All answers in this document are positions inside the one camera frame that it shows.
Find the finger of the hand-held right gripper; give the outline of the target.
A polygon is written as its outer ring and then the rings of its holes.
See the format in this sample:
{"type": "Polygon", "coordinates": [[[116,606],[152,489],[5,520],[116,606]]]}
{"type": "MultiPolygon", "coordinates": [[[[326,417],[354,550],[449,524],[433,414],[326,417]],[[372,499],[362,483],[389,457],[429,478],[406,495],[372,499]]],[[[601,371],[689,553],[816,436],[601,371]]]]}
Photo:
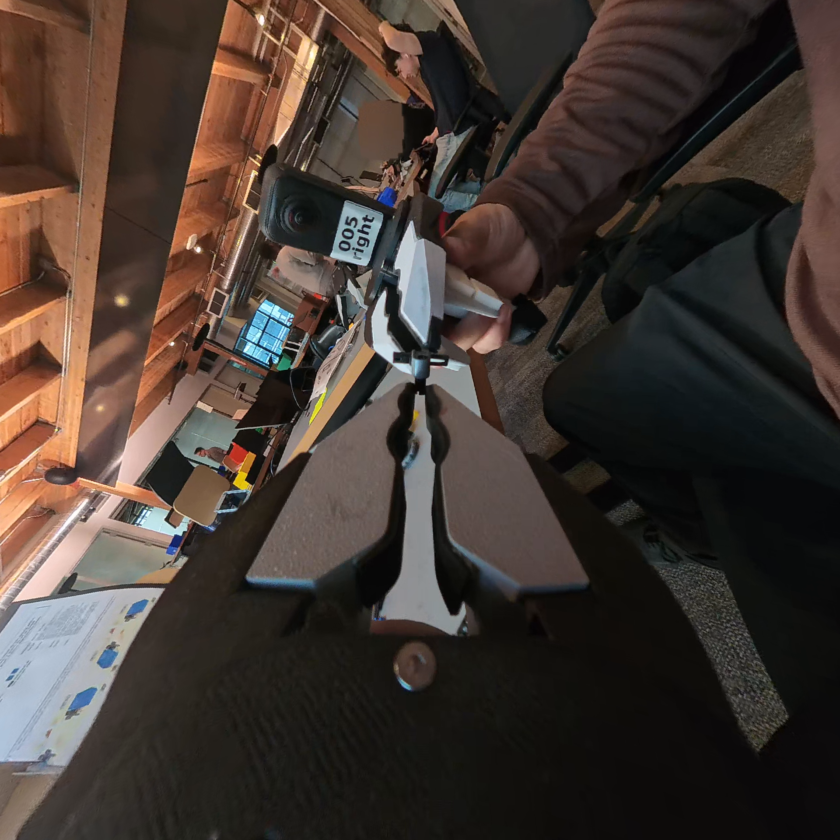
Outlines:
{"type": "Polygon", "coordinates": [[[445,315],[446,253],[421,236],[414,221],[406,225],[396,251],[398,311],[403,325],[428,350],[438,350],[445,315]]]}
{"type": "Polygon", "coordinates": [[[397,290],[382,290],[366,315],[365,341],[385,360],[395,354],[410,354],[422,349],[418,338],[404,322],[397,290]]]}

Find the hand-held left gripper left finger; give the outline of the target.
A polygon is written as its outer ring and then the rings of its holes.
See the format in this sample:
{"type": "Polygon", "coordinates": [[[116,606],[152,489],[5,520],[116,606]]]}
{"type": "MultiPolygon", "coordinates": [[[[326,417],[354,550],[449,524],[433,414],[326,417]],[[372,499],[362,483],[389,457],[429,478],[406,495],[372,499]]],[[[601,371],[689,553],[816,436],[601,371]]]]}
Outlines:
{"type": "Polygon", "coordinates": [[[250,585],[372,607],[402,568],[408,385],[299,458],[302,469],[254,562],[250,585]]]}

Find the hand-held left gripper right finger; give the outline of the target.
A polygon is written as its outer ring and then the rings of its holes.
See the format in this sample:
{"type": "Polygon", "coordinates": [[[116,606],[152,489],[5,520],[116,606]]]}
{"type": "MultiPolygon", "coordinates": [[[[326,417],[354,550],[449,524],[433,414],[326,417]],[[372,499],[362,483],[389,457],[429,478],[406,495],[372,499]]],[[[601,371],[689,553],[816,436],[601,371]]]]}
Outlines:
{"type": "Polygon", "coordinates": [[[590,579],[519,447],[445,389],[426,390],[432,530],[447,609],[584,592],[590,579]]]}

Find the person's right forearm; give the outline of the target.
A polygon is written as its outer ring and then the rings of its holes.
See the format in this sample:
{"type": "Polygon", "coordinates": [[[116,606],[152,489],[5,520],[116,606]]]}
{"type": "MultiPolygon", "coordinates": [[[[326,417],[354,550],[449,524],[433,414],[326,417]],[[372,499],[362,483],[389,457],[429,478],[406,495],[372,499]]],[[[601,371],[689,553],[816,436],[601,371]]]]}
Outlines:
{"type": "Polygon", "coordinates": [[[605,2],[563,88],[480,203],[512,210],[544,298],[754,40],[767,1],[605,2]]]}

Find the person's right hand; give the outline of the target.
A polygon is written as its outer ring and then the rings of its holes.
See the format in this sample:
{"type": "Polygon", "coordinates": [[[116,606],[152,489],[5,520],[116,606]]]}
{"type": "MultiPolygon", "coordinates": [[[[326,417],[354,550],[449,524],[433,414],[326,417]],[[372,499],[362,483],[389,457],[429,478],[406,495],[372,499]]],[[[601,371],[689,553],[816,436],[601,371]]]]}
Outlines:
{"type": "Polygon", "coordinates": [[[488,354],[509,338],[512,303],[532,288],[540,269],[532,241],[510,208],[478,204],[458,219],[443,239],[448,262],[503,300],[495,318],[470,313],[448,328],[463,350],[488,354]]]}

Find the loose white papers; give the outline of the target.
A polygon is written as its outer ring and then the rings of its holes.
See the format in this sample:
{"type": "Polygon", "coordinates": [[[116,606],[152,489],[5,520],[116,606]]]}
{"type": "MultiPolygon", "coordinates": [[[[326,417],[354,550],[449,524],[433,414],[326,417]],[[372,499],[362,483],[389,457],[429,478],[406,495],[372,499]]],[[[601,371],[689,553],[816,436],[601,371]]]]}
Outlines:
{"type": "Polygon", "coordinates": [[[338,368],[339,364],[341,363],[344,355],[348,352],[349,348],[352,347],[354,338],[358,330],[353,326],[353,329],[346,332],[333,346],[331,351],[322,361],[321,365],[318,368],[318,377],[316,380],[316,385],[322,391],[324,391],[335,370],[338,368]]]}

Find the long wood edged table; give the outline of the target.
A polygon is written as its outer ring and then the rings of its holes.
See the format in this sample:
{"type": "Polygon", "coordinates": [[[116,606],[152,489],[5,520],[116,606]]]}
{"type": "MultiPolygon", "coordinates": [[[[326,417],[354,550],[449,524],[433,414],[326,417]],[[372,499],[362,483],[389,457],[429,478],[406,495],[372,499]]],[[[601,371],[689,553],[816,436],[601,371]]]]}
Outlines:
{"type": "Polygon", "coordinates": [[[394,370],[365,341],[366,315],[366,311],[361,311],[354,321],[358,332],[325,389],[327,398],[319,415],[310,425],[308,420],[317,399],[293,424],[271,475],[279,474],[298,455],[313,450],[383,393],[409,382],[404,373],[394,370]]]}

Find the bright window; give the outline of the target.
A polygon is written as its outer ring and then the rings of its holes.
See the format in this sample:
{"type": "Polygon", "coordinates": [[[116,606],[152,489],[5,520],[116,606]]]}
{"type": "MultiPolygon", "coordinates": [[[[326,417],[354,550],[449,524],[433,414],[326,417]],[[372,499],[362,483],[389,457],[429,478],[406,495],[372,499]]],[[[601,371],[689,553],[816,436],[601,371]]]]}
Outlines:
{"type": "Polygon", "coordinates": [[[279,360],[291,330],[294,313],[263,300],[242,328],[235,349],[239,355],[270,367],[279,360]]]}

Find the black computer monitor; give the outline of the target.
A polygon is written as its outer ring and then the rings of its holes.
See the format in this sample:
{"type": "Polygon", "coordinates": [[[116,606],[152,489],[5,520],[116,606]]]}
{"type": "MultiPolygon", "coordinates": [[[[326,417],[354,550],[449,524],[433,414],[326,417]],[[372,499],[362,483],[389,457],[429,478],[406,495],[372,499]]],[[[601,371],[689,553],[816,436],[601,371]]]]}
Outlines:
{"type": "Polygon", "coordinates": [[[255,402],[238,421],[237,430],[278,427],[293,422],[310,403],[317,372],[311,366],[269,371],[255,402]]]}

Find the person's dark shoe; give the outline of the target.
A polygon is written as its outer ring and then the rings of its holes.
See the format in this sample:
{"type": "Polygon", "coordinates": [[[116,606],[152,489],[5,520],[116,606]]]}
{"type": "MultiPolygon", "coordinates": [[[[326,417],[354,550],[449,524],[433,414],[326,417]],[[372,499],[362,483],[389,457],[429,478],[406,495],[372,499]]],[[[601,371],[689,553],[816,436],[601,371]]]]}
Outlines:
{"type": "Polygon", "coordinates": [[[714,571],[721,570],[716,556],[693,553],[680,548],[669,541],[651,522],[639,523],[634,535],[640,551],[649,564],[663,568],[669,565],[695,564],[714,571]]]}

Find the person's black trousers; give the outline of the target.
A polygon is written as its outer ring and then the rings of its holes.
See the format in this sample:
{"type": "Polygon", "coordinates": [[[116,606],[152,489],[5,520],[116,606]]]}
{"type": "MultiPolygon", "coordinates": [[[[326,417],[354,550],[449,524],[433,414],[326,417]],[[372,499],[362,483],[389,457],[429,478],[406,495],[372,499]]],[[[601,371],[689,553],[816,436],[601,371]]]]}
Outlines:
{"type": "Polygon", "coordinates": [[[545,414],[669,541],[716,556],[788,721],[793,837],[838,838],[838,415],[785,313],[802,205],[649,288],[551,375],[545,414]]]}

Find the black office chair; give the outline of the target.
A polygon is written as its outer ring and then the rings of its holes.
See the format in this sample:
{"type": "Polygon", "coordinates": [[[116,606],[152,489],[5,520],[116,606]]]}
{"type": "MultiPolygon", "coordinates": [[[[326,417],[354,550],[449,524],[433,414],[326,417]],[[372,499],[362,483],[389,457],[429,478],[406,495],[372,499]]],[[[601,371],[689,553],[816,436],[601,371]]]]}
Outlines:
{"type": "Polygon", "coordinates": [[[561,315],[549,336],[546,352],[554,362],[570,354],[562,345],[564,332],[571,326],[596,282],[606,273],[608,259],[617,257],[634,226],[662,192],[667,181],[728,130],[748,110],[802,68],[795,35],[787,35],[778,45],[754,45],[738,54],[730,64],[720,87],[690,116],[679,130],[675,145],[639,176],[629,197],[632,207],[604,236],[594,236],[574,268],[574,284],[561,315]]]}

